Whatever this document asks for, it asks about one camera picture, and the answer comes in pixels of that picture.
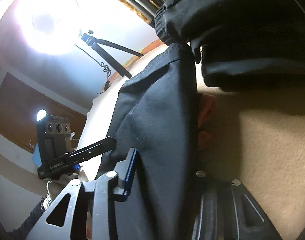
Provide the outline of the left white gloved hand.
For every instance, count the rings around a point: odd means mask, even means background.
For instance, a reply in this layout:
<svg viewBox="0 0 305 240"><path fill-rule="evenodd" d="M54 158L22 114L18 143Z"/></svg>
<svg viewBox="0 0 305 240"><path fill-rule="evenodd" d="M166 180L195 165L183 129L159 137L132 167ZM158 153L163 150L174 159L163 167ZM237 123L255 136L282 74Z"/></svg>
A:
<svg viewBox="0 0 305 240"><path fill-rule="evenodd" d="M72 175L63 174L58 180L49 180L46 184L47 195L43 201L43 208L46 210L49 208L58 194L66 187L66 185L73 179L80 179L82 182L88 181L88 178L84 171L81 171L79 175L73 173Z"/></svg>

